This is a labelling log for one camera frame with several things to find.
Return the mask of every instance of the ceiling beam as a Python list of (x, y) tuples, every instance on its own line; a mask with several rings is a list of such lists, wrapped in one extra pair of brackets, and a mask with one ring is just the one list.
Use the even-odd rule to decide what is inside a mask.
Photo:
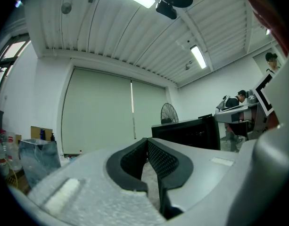
[(252, 36), (252, 30), (253, 30), (253, 22), (254, 22), (254, 14), (252, 7), (248, 0), (245, 0), (246, 4), (246, 14), (247, 14), (247, 32), (246, 32), (246, 41), (245, 41), (245, 51), (246, 54), (250, 51), (250, 42), (251, 42), (251, 36)]
[(25, 19), (32, 46), (38, 58), (46, 50), (45, 38), (41, 23), (41, 0), (25, 0)]
[(201, 35), (201, 32), (199, 31), (198, 26), (196, 25), (195, 21), (192, 19), (190, 14), (188, 12), (185, 12), (182, 8), (175, 8), (177, 11), (177, 14), (180, 16), (180, 18), (184, 21), (184, 23), (188, 26), (191, 33), (195, 36), (198, 47), (200, 48), (204, 59), (206, 61), (207, 66), (210, 68), (211, 71), (214, 70), (209, 51), (207, 49), (206, 43), (203, 39), (203, 36)]

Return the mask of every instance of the white sticker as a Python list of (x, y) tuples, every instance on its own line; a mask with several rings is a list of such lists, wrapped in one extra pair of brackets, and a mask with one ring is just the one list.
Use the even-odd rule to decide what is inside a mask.
[(231, 167), (234, 164), (234, 161), (224, 159), (224, 158), (219, 158), (219, 157), (214, 157), (213, 159), (211, 159), (211, 161), (218, 163), (218, 164), (225, 165), (225, 166), (229, 166), (229, 167)]

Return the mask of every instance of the cardboard box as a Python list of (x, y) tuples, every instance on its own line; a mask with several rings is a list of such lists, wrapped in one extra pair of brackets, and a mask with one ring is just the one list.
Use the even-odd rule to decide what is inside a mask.
[(22, 135), (16, 135), (16, 140), (15, 140), (15, 142), (16, 142), (16, 145), (18, 145), (18, 141), (20, 141), (20, 140), (22, 140)]
[(52, 129), (40, 128), (31, 126), (31, 139), (40, 139), (41, 138), (41, 129), (46, 132), (46, 141), (51, 141)]

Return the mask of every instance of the red object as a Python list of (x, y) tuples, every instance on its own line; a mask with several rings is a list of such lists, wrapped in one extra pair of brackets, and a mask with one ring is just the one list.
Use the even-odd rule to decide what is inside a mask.
[(289, 54), (289, 32), (283, 19), (269, 0), (248, 0), (258, 21), (271, 31), (285, 56)]
[(7, 162), (5, 160), (5, 158), (0, 159), (0, 165), (3, 166), (5, 165)]

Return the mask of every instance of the ceiling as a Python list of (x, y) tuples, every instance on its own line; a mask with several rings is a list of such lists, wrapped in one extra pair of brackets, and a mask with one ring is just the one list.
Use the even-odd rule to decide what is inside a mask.
[[(67, 15), (61, 13), (65, 2), (72, 4)], [(272, 41), (247, 0), (194, 0), (187, 9), (177, 9), (175, 20), (157, 13), (155, 5), (147, 9), (132, 0), (34, 0), (32, 7), (42, 33), (33, 39), (36, 26), (27, 24), (33, 44), (109, 57), (178, 87)], [(206, 69), (190, 52), (194, 45), (203, 52)]]

